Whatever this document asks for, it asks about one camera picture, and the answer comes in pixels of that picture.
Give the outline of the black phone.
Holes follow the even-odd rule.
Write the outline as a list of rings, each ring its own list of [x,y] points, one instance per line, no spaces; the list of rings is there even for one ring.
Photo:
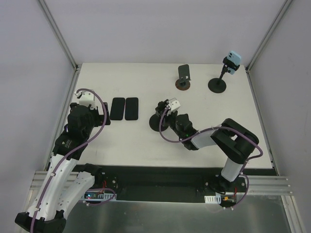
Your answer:
[[[138,98],[131,97],[125,100],[125,120],[138,120]]]
[[[123,120],[125,98],[113,98],[110,110],[111,120]]]

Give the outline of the light blue phone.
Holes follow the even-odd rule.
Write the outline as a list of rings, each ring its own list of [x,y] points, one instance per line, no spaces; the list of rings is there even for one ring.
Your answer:
[[[233,75],[239,68],[242,57],[235,51],[231,50],[227,56],[228,59],[228,73]]]

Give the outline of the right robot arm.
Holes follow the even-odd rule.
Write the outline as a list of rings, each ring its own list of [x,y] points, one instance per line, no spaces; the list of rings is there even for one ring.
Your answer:
[[[179,108],[177,99],[160,101],[149,119],[150,128],[165,141],[181,143],[188,150],[218,146],[227,156],[219,187],[226,192],[232,190],[248,161],[263,155],[258,137],[231,118],[199,131],[193,127],[188,114],[178,113]]]

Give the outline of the brown base metal phone stand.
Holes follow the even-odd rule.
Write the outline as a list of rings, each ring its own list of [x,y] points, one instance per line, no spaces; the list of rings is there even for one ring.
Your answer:
[[[178,79],[175,82],[175,87],[178,90],[186,91],[190,88],[190,67],[188,64],[178,67]]]

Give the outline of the black round base phone stand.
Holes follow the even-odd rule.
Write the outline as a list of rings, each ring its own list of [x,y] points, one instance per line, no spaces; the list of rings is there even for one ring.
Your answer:
[[[155,131],[155,132],[165,131],[169,128],[169,124],[166,122],[165,116],[162,120],[161,127],[159,128],[160,120],[161,120],[161,116],[158,116],[157,114],[153,114],[150,117],[149,126],[153,131]]]

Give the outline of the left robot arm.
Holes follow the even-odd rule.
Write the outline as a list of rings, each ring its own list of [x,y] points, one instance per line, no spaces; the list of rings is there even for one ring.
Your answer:
[[[71,103],[68,122],[55,141],[48,173],[27,211],[18,213],[15,223],[29,233],[61,233],[74,206],[89,190],[104,190],[102,169],[85,164],[67,190],[64,189],[74,167],[88,143],[94,128],[103,130],[110,124],[107,103],[102,103],[103,114],[92,100]]]

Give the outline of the black tall clamp phone stand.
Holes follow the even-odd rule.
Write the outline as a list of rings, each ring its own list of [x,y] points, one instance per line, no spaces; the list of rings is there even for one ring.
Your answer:
[[[240,62],[238,64],[235,64],[231,60],[229,60],[227,57],[223,59],[223,68],[221,71],[221,74],[219,78],[213,78],[208,82],[208,88],[213,93],[223,93],[226,90],[226,83],[223,80],[223,76],[226,73],[233,74],[234,71],[237,71],[240,68]]]

